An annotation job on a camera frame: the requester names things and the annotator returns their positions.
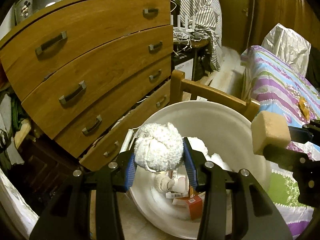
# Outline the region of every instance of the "beige sponge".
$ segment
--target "beige sponge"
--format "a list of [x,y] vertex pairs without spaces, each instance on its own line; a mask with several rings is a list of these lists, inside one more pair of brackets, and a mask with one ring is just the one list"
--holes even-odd
[[261,111],[251,123],[253,153],[263,155],[268,144],[287,147],[291,142],[290,132],[284,116]]

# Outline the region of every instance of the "ball of yarn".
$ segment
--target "ball of yarn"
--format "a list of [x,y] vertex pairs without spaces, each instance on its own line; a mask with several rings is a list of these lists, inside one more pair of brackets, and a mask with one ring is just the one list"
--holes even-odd
[[140,127],[134,146],[134,161],[147,171],[174,170],[183,157],[183,141],[171,123],[149,123]]

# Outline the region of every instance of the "door handle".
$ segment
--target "door handle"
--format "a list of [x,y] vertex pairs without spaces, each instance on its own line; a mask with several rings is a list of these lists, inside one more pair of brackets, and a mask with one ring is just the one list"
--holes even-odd
[[158,13],[159,9],[158,8],[153,8],[153,9],[143,9],[142,13],[143,15],[148,15],[149,13]]
[[162,47],[162,41],[159,41],[159,43],[157,43],[157,44],[150,44],[149,45],[149,52],[150,53],[155,52],[156,50],[161,49],[161,47]]
[[156,102],[157,108],[160,108],[161,104],[162,104],[164,101],[166,101],[166,99],[167,99],[167,95],[164,95],[161,100],[159,100],[158,102]]
[[102,122],[102,118],[101,118],[101,115],[98,115],[97,116],[97,120],[96,120],[96,122],[94,123],[94,125],[93,126],[91,126],[90,128],[83,128],[82,129],[82,133],[84,134],[84,135],[88,135],[89,133],[91,133],[93,130],[95,130],[100,124],[101,124],[101,122]]
[[149,76],[149,80],[150,82],[153,81],[156,77],[160,76],[161,75],[161,69],[158,70],[158,73],[155,74],[155,75],[150,75]]
[[116,141],[114,144],[114,148],[111,151],[107,151],[103,154],[103,156],[108,157],[110,154],[112,154],[113,152],[115,152],[119,147],[119,142]]
[[36,54],[39,56],[42,52],[50,48],[55,43],[65,40],[67,38],[68,38],[67,31],[61,32],[58,36],[52,38],[49,41],[46,41],[45,43],[41,44],[38,48],[36,48]]
[[79,83],[79,87],[73,91],[71,94],[67,95],[67,96],[62,96],[59,98],[59,102],[62,105],[65,105],[66,103],[68,103],[71,99],[75,98],[77,95],[79,95],[82,91],[84,91],[86,89],[87,85],[85,84],[84,80],[82,80]]

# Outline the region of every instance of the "wooden chair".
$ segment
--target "wooden chair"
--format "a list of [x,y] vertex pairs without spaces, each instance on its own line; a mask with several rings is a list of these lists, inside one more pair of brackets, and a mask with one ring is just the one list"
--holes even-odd
[[184,77],[184,72],[179,70],[172,71],[169,104],[181,102],[183,92],[188,92],[191,94],[191,100],[196,100],[197,96],[206,98],[208,101],[216,102],[236,110],[250,122],[259,111],[260,103],[254,99],[249,99],[245,102],[218,89],[190,81]]

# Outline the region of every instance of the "box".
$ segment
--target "box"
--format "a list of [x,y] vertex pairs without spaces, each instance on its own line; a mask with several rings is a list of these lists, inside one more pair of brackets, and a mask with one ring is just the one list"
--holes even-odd
[[192,80],[193,56],[194,54],[189,52],[180,52],[178,55],[172,54],[172,70],[177,69],[183,71],[186,74],[185,79]]
[[187,204],[191,220],[198,219],[202,216],[203,201],[201,197],[197,195],[185,200],[185,202]]

